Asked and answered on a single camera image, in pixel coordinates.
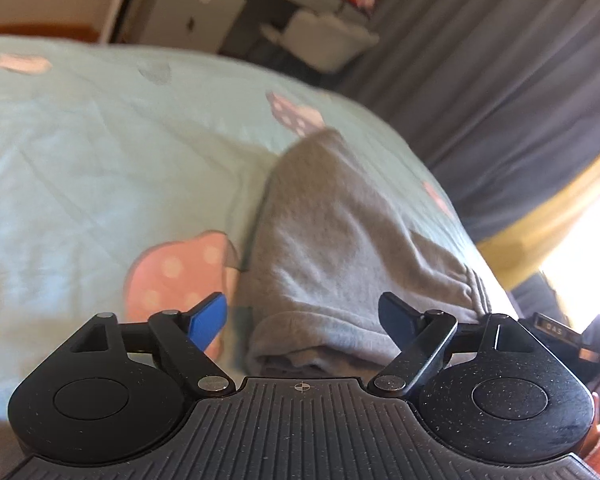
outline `gray blanket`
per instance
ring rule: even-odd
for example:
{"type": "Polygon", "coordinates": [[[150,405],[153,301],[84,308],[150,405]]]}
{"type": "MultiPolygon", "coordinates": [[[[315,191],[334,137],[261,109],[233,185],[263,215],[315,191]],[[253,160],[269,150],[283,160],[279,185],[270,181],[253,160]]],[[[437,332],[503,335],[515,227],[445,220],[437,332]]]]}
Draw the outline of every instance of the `gray blanket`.
{"type": "Polygon", "coordinates": [[[253,309],[250,373],[369,378],[398,353],[378,298],[461,322],[490,311],[481,280],[365,174],[339,133],[303,139],[273,171],[238,304],[253,309]]]}

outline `bed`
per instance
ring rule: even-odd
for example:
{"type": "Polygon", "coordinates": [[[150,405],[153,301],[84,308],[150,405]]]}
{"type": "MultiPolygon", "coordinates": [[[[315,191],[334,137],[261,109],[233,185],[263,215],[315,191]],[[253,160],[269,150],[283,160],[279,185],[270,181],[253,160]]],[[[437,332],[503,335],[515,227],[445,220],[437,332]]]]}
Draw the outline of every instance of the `bed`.
{"type": "MultiPolygon", "coordinates": [[[[224,252],[205,254],[229,265],[231,252],[239,269],[271,169],[321,126],[342,134],[419,234],[480,274],[494,312],[514,315],[443,190],[364,107],[177,50],[0,37],[3,54],[49,66],[0,67],[0,418],[17,384],[94,313],[128,317],[125,283],[147,249],[211,237],[224,252]]],[[[220,365],[237,381],[249,330],[248,308],[233,306],[220,365]]]]}

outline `pink polka dot pattern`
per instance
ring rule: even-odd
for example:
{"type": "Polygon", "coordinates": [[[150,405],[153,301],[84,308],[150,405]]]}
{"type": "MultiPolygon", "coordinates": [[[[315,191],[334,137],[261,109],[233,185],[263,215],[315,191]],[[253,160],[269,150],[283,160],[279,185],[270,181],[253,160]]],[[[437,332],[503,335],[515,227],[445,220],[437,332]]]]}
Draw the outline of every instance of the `pink polka dot pattern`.
{"type": "Polygon", "coordinates": [[[447,205],[446,201],[440,196],[436,188],[433,187],[433,184],[431,184],[430,182],[423,182],[422,186],[427,191],[427,193],[429,193],[429,196],[433,199],[436,205],[440,209],[442,209],[445,215],[447,215],[449,218],[453,218],[454,215],[451,212],[451,209],[449,209],[449,206],[447,205]]]}
{"type": "Polygon", "coordinates": [[[224,233],[206,232],[193,240],[145,251],[126,280],[126,318],[143,322],[155,312],[186,311],[213,292],[224,291],[224,233]]]}
{"type": "Polygon", "coordinates": [[[325,128],[322,115],[315,108],[296,106],[273,92],[267,93],[267,99],[276,120],[298,137],[306,137],[325,128]]]}

